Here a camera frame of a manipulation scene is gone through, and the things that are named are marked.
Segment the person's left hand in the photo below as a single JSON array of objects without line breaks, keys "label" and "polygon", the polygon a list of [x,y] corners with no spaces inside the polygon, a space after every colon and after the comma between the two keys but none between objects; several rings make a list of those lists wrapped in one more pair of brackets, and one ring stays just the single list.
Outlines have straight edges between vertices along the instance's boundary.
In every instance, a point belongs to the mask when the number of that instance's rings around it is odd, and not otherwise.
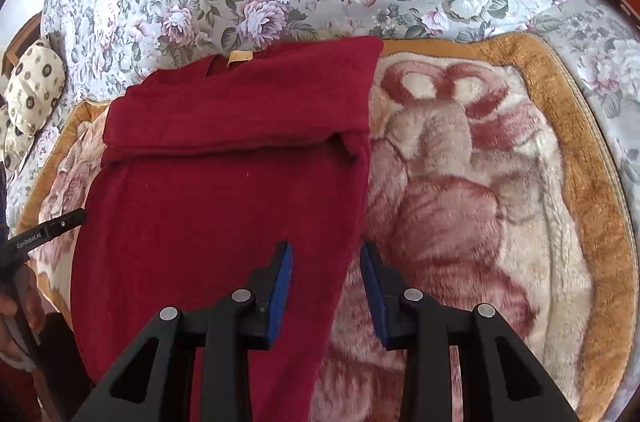
[{"label": "person's left hand", "polygon": [[1,359],[9,366],[27,372],[39,364],[39,321],[43,313],[36,277],[23,264],[15,273],[1,278]]}]

